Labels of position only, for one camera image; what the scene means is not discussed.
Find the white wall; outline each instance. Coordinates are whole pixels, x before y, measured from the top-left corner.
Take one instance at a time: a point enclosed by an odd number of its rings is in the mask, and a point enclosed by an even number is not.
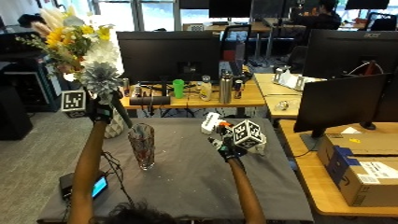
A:
[[[0,15],[5,25],[17,24],[17,19],[22,14],[34,13],[38,13],[36,0],[0,0]]]

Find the hand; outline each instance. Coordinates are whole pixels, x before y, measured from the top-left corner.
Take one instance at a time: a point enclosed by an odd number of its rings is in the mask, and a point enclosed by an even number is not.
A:
[[[223,158],[225,162],[229,159],[238,157],[238,154],[235,153],[233,137],[223,137],[222,142],[211,137],[209,137],[207,140],[211,143],[213,147],[218,150],[218,153]]]
[[[105,121],[108,124],[113,118],[113,108],[110,105],[101,105],[100,97],[97,99],[89,99],[86,114],[93,122]]]

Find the black table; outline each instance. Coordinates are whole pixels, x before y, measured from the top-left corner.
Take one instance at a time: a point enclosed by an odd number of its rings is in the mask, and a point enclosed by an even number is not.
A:
[[[229,119],[234,124],[238,119]],[[251,119],[267,137],[265,157],[247,154],[241,158],[265,217],[274,220],[312,221],[305,193],[287,163],[274,129],[266,119]],[[126,130],[104,141],[104,151],[121,161],[123,186],[134,202],[146,200],[149,205],[178,218],[243,218],[237,188],[229,165],[210,146],[209,135],[199,132],[202,119],[133,119],[155,130],[155,165],[142,171],[133,156]],[[73,172],[76,161],[66,172]],[[105,160],[101,169],[108,170]],[[109,188],[94,200],[94,214],[105,217],[126,198],[119,190],[117,177],[108,177]],[[65,203],[56,188],[37,222],[62,219]]]

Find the water bottle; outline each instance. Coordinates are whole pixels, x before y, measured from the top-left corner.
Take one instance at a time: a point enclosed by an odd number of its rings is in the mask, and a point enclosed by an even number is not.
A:
[[[219,80],[218,101],[222,104],[231,103],[231,94],[233,94],[233,76],[230,74],[222,74]]]

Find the sticker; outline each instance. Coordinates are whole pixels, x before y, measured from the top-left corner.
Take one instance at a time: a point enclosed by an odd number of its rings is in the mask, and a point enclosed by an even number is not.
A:
[[[363,169],[374,178],[398,178],[398,171],[379,161],[359,161]]]
[[[376,178],[374,178],[370,175],[358,175],[358,178],[360,179],[360,182],[363,184],[379,184],[380,182],[378,181]]]
[[[352,142],[352,143],[360,143],[360,140],[355,139],[355,138],[350,138],[350,142]]]

